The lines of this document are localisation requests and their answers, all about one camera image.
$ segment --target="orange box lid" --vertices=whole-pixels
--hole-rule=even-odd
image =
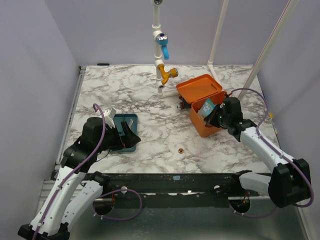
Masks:
[[[178,93],[191,104],[222,91],[222,86],[209,74],[204,74],[176,86]]]

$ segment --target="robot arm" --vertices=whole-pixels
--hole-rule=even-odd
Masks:
[[[110,192],[110,179],[100,172],[95,172],[82,191],[72,200],[71,197],[77,186],[88,173],[92,164],[97,161],[98,153],[105,150],[121,150],[135,146],[141,139],[136,136],[124,121],[121,126],[124,135],[119,135],[113,122],[115,111],[113,108],[104,112],[105,126],[100,117],[90,117],[82,129],[82,135],[73,145],[63,153],[61,168],[59,169],[55,184],[42,206],[40,212],[30,224],[22,225],[18,235],[27,240],[68,240],[70,229],[74,222],[82,215],[92,202],[101,196],[103,190]],[[103,128],[106,128],[103,141],[98,150],[83,164],[84,159],[90,156],[98,146]],[[62,181],[74,172],[61,186]]]
[[[271,176],[243,173],[239,177],[243,189],[269,196],[279,208],[310,198],[311,193],[305,180],[287,160],[293,162],[311,182],[308,163],[283,152],[262,133],[258,135],[256,124],[243,119],[241,104],[236,97],[226,97],[223,104],[216,105],[204,120],[214,127],[227,129],[229,134],[249,147],[272,173]]]

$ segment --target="screw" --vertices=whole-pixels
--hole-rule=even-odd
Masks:
[[[159,5],[159,4],[162,3],[162,0],[154,0],[154,3],[157,4],[157,5]]]
[[[127,190],[128,188],[127,188],[126,186],[122,186],[121,189],[123,189],[123,191],[121,191],[121,193],[125,194],[125,193],[127,192],[126,190]]]
[[[176,108],[177,108],[178,110],[184,109],[184,108],[185,108],[185,107],[184,107],[184,103],[183,103],[183,102],[180,102],[179,104],[176,105]]]

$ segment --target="metal floor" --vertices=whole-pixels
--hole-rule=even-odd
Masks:
[[[254,200],[248,213],[272,210],[268,199]],[[117,209],[113,217],[128,217],[135,209]],[[144,209],[130,221],[101,220],[87,209],[71,230],[70,240],[307,240],[296,207],[289,206],[270,217],[250,219],[229,208]]]

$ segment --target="faucet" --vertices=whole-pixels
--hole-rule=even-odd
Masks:
[[[163,78],[163,80],[161,81],[162,85],[165,85],[168,82],[169,78],[175,78],[179,74],[179,72],[178,72],[178,70],[176,68],[172,68],[168,72],[165,71],[165,65],[164,64],[159,64],[157,66],[157,68],[161,72],[161,76]]]
[[[168,34],[166,33],[159,33],[156,36],[156,42],[160,45],[161,51],[163,52],[163,57],[165,60],[169,59],[169,52],[168,52]]]

